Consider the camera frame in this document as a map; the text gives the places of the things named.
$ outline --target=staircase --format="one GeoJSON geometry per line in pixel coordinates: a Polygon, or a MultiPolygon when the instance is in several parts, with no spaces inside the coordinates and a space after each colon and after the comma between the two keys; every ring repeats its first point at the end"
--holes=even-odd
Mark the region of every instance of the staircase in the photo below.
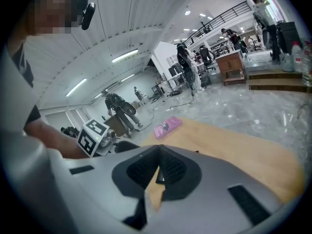
{"type": "Polygon", "coordinates": [[[280,69],[249,72],[247,85],[250,90],[279,90],[306,92],[307,87],[302,83],[302,74],[284,72],[280,69]]]}

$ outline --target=wooden cabinet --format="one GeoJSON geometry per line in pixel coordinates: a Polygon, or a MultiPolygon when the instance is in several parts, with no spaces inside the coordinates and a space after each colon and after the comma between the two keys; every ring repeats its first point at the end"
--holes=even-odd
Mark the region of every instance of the wooden cabinet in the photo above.
{"type": "Polygon", "coordinates": [[[215,60],[218,63],[220,72],[222,74],[224,85],[232,81],[241,80],[246,82],[246,73],[240,50],[236,50],[232,53],[220,56],[215,60]]]}

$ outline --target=pink package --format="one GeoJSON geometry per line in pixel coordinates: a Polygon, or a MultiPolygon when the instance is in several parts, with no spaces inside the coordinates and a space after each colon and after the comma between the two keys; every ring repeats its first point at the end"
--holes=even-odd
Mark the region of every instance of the pink package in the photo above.
{"type": "Polygon", "coordinates": [[[163,138],[173,129],[182,124],[182,121],[175,116],[170,117],[164,123],[154,128],[154,134],[157,139],[163,138]]]}

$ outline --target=balcony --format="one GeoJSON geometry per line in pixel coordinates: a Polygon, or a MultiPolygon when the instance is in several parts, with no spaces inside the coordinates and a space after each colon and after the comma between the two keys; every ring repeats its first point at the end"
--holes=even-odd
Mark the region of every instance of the balcony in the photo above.
{"type": "Polygon", "coordinates": [[[212,19],[210,22],[199,28],[195,33],[190,35],[189,38],[187,38],[183,43],[189,47],[198,39],[202,38],[204,35],[218,28],[222,24],[250,11],[252,11],[252,9],[247,4],[247,1],[244,1],[212,19]]]}

